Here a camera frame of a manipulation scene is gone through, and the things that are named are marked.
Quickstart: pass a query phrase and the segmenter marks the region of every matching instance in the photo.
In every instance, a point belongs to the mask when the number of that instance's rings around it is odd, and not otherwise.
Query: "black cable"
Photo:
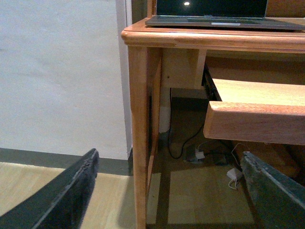
[[[179,156],[175,157],[172,155],[172,152],[171,152],[171,149],[170,149],[170,135],[171,135],[171,128],[172,128],[172,89],[170,88],[170,111],[171,111],[171,115],[170,115],[170,129],[168,131],[168,136],[167,136],[167,149],[168,149],[168,152],[170,154],[170,156],[173,158],[173,159],[179,159],[182,157],[183,155],[183,148],[185,146],[185,144],[190,141],[192,138],[196,137],[197,134],[199,134],[200,130],[203,128],[204,126],[204,123],[201,125],[201,127],[199,128],[199,130],[196,132],[196,134],[194,134],[192,137],[188,138],[182,145],[181,147],[181,153]]]

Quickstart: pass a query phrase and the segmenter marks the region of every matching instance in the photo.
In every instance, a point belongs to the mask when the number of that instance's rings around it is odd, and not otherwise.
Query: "white wall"
[[[71,155],[95,147],[127,159],[124,7],[118,15],[116,0],[2,0],[0,9],[0,147]]]

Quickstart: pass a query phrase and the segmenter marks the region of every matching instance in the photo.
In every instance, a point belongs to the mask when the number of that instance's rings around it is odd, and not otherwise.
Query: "laptop screen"
[[[263,18],[268,0],[157,0],[157,15]]]

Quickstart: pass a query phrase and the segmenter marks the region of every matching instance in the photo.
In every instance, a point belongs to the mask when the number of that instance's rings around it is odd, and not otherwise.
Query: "desk leg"
[[[137,229],[144,229],[146,226],[149,125],[148,48],[128,47],[128,58],[132,110],[132,153],[136,225]]]

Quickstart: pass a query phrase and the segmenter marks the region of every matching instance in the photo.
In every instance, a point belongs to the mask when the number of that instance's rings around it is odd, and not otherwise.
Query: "laptop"
[[[305,30],[305,25],[265,18],[267,4],[268,0],[157,0],[157,15],[145,24],[164,27]]]

